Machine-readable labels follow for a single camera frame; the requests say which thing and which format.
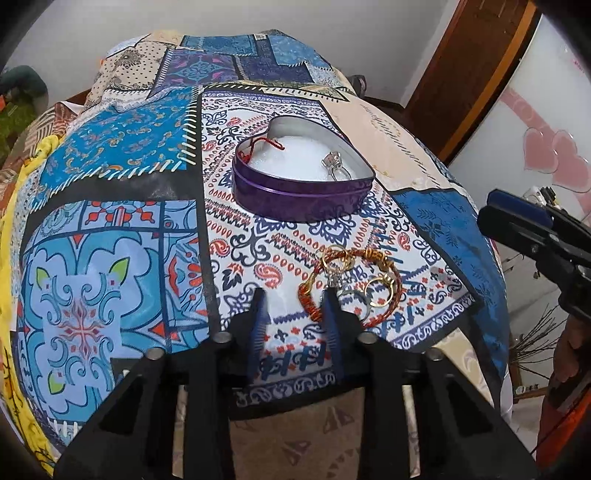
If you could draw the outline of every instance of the red beaded bracelet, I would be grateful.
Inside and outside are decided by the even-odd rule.
[[[336,259],[343,259],[345,263],[348,264],[349,260],[351,260],[352,257],[361,257],[371,263],[376,264],[379,267],[379,269],[383,272],[383,274],[380,275],[378,279],[380,279],[380,281],[382,281],[385,285],[389,286],[391,289],[393,289],[395,286],[395,291],[391,295],[392,298],[390,300],[386,312],[377,315],[377,317],[374,320],[364,324],[365,327],[375,327],[382,323],[384,320],[387,320],[387,318],[390,317],[390,315],[392,315],[392,313],[400,303],[400,298],[402,297],[402,279],[400,278],[400,272],[398,272],[398,269],[394,265],[394,262],[388,260],[388,258],[383,252],[379,250],[374,250],[373,248],[366,248],[365,250],[359,250],[356,248],[340,251],[328,250],[323,255],[324,261],[319,261],[316,264],[316,267],[314,268],[312,274],[309,276],[308,280],[300,283],[297,289],[298,299],[300,300],[300,303],[304,308],[304,311],[308,314],[312,321],[322,321],[322,311],[319,307],[315,305],[314,300],[312,300],[312,287],[314,286],[316,277],[319,273],[325,270],[325,264],[328,264]],[[394,278],[388,275],[389,270]]]

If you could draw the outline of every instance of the pink heart decoration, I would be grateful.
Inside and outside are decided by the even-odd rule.
[[[537,128],[529,128],[523,137],[525,169],[542,173],[554,173],[558,168],[558,156],[552,148],[552,137]]]
[[[552,184],[577,193],[591,190],[589,162],[577,154],[573,137],[560,130],[552,140],[552,147],[558,155],[558,168],[552,175]]]

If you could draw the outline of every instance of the purple tin box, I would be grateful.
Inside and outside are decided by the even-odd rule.
[[[259,137],[288,135],[311,138],[339,152],[353,180],[282,179],[255,170],[238,157],[238,152],[248,152],[251,142]],[[262,143],[255,144],[254,152]],[[371,189],[374,178],[371,166],[343,138],[320,124],[288,115],[275,117],[265,132],[238,144],[232,161],[232,190],[236,202],[256,215],[283,222],[317,222],[354,213]]]

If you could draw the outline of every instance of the black metal clamp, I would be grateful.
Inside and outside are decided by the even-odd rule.
[[[521,442],[440,350],[410,353],[364,332],[357,316],[341,310],[334,289],[325,291],[322,308],[337,378],[366,387],[358,478],[409,478],[403,385],[413,389],[420,479],[536,476]],[[188,389],[184,478],[236,478],[227,392],[252,378],[267,323],[265,294],[257,289],[250,311],[196,349],[148,350],[66,448],[56,480],[172,479],[179,385]]]

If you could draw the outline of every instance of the cable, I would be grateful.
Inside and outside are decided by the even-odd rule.
[[[549,431],[549,432],[548,432],[546,435],[544,435],[544,438],[542,438],[542,439],[541,439],[541,440],[538,442],[538,444],[537,444],[537,445],[534,447],[534,449],[533,449],[533,450],[530,452],[530,455],[533,455],[533,454],[534,454],[534,452],[535,452],[535,451],[536,451],[536,450],[537,450],[537,449],[540,447],[540,445],[542,445],[542,443],[544,443],[544,442],[545,442],[545,441],[548,439],[548,437],[550,437],[550,435],[552,435],[552,434],[553,434],[553,433],[556,431],[556,429],[558,429],[558,427],[560,427],[560,426],[563,424],[563,422],[564,422],[564,421],[565,421],[565,420],[566,420],[566,419],[569,417],[569,415],[570,415],[572,412],[574,412],[574,411],[577,409],[577,407],[578,407],[578,406],[579,406],[579,404],[580,404],[580,403],[583,401],[583,399],[584,399],[585,395],[587,394],[587,390],[588,390],[588,389],[589,389],[589,385],[587,386],[587,388],[585,388],[585,389],[583,390],[583,392],[581,393],[581,395],[579,396],[579,398],[577,399],[577,401],[576,401],[576,402],[573,404],[573,406],[572,406],[572,407],[570,407],[570,408],[569,408],[568,412],[567,412],[567,413],[564,415],[564,417],[562,417],[562,418],[561,418],[561,419],[560,419],[560,420],[559,420],[559,421],[556,423],[556,425],[554,425],[554,426],[553,426],[553,427],[550,429],[550,431]]]

